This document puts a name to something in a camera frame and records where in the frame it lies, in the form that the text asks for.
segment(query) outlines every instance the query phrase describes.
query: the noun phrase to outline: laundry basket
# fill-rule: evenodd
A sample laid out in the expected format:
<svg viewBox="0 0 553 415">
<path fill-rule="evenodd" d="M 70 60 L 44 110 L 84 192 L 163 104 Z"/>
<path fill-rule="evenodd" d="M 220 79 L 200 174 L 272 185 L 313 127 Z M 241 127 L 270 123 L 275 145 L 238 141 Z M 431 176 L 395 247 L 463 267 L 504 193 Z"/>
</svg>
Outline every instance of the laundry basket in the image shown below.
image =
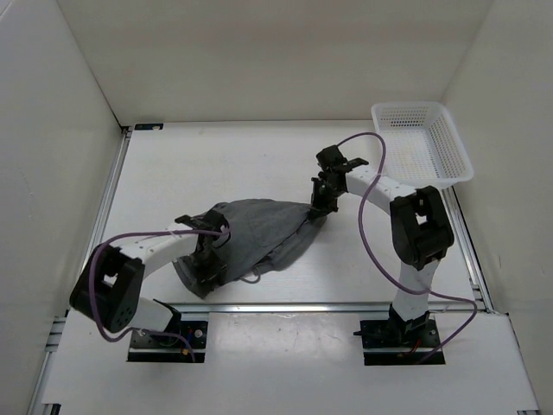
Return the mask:
<svg viewBox="0 0 553 415">
<path fill-rule="evenodd" d="M 448 188 L 470 180 L 468 159 L 448 110 L 438 102 L 390 102 L 371 109 L 386 142 L 385 173 L 417 188 Z"/>
</svg>

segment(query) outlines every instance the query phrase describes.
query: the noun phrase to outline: gray cloth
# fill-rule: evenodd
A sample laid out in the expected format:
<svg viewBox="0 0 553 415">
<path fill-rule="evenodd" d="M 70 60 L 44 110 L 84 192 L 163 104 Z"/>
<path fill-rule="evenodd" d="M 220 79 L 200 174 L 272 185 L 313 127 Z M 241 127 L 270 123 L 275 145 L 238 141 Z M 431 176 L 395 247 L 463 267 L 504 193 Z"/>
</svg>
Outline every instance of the gray cloth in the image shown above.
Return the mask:
<svg viewBox="0 0 553 415">
<path fill-rule="evenodd" d="M 326 219 L 308 220 L 308 204 L 271 199 L 218 203 L 213 209 L 225 216 L 231 228 L 230 240 L 214 250 L 227 263 L 218 285 L 250 271 L 259 276 L 290 266 L 315 240 Z M 175 269 L 189 290 L 201 298 L 206 296 L 208 292 L 195 283 L 194 270 L 181 260 Z"/>
</svg>

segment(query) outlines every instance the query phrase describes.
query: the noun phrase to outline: purple cable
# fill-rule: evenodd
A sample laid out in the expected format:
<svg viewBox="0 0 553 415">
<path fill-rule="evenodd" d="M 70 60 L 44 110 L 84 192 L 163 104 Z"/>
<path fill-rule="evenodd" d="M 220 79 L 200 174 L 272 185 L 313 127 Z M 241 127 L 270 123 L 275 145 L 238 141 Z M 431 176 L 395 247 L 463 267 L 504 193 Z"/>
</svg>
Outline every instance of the purple cable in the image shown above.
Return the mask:
<svg viewBox="0 0 553 415">
<path fill-rule="evenodd" d="M 92 311 L 92 316 L 94 317 L 94 322 L 96 323 L 96 327 L 98 327 L 99 333 L 104 337 L 105 340 L 111 343 L 119 342 L 121 339 L 123 339 L 129 332 L 133 330 L 140 330 L 140 328 L 136 327 L 129 327 L 128 329 L 124 330 L 123 333 L 116 337 L 110 337 L 106 332 L 104 325 L 102 324 L 102 320 L 100 317 L 100 313 L 98 311 L 98 303 L 96 302 L 96 289 L 94 287 L 94 276 L 96 275 L 96 267 L 98 265 L 98 260 L 100 253 L 104 251 L 107 246 L 115 242 L 119 239 L 124 238 L 134 238 L 134 237 L 142 237 L 142 236 L 169 236 L 169 235 L 189 235 L 189 234 L 202 234 L 202 235 L 214 235 L 214 236 L 221 236 L 226 235 L 230 232 L 230 229 L 226 229 L 224 232 L 213 232 L 213 231 L 202 231 L 197 229 L 188 229 L 185 231 L 161 231 L 161 232 L 129 232 L 129 233 L 121 233 L 120 235 L 113 236 L 109 238 L 108 240 L 102 242 L 94 255 L 92 256 L 92 262 L 90 264 L 90 273 L 88 276 L 88 292 L 90 294 L 90 308 Z M 179 339 L 181 342 L 184 343 L 185 347 L 188 349 L 192 356 L 192 361 L 196 362 L 196 359 L 194 357 L 194 351 L 192 350 L 192 347 L 190 346 L 190 343 L 187 339 L 185 339 L 182 335 L 177 335 L 176 333 L 165 333 L 162 331 L 155 331 L 155 330 L 143 330 L 145 333 L 148 333 L 149 335 L 164 335 L 167 337 L 174 337 Z"/>
<path fill-rule="evenodd" d="M 372 251 L 371 247 L 369 246 L 369 242 L 365 235 L 365 227 L 363 226 L 363 210 L 365 208 L 366 201 L 369 198 L 369 194 L 372 192 L 372 190 L 375 188 L 375 186 L 378 183 L 378 180 L 380 180 L 380 176 L 382 175 L 382 170 L 384 169 L 384 162 L 386 159 L 386 143 L 384 139 L 377 134 L 376 132 L 360 132 L 359 134 L 355 134 L 351 137 L 345 138 L 344 140 L 340 141 L 337 145 L 341 146 L 343 143 L 347 143 L 350 140 L 353 140 L 356 137 L 361 136 L 374 136 L 378 138 L 380 143 L 382 144 L 382 156 L 380 158 L 380 164 L 378 165 L 378 171 L 377 175 L 372 181 L 372 183 L 367 188 L 365 194 L 361 198 L 361 203 L 359 204 L 359 214 L 357 216 L 357 222 L 359 225 L 359 233 L 361 235 L 361 241 L 363 242 L 363 246 L 365 247 L 366 253 L 369 254 L 369 257 L 371 258 L 372 262 L 375 264 L 375 266 L 378 268 L 380 272 L 382 272 L 382 275 L 386 277 L 388 281 L 390 281 L 392 284 L 394 284 L 399 290 L 405 291 L 408 294 L 414 295 L 414 296 L 421 296 L 422 294 L 430 293 L 435 297 L 443 298 L 450 301 L 457 301 L 460 303 L 467 303 L 471 304 L 473 306 L 473 312 L 470 315 L 470 317 L 456 330 L 451 334 L 446 340 L 438 344 L 435 348 L 430 350 L 420 361 L 418 361 L 416 364 L 421 364 L 430 357 L 432 357 L 438 350 L 443 348 L 446 344 L 451 342 L 474 318 L 476 317 L 476 314 L 478 313 L 478 305 L 475 301 L 468 299 L 468 298 L 461 298 L 461 297 L 453 297 L 453 296 L 447 296 L 445 294 L 440 294 L 438 292 L 432 291 L 430 289 L 427 290 L 412 290 L 405 285 L 401 284 L 399 281 L 397 281 L 390 273 L 380 264 L 377 257 L 374 255 L 374 252 Z"/>
</svg>

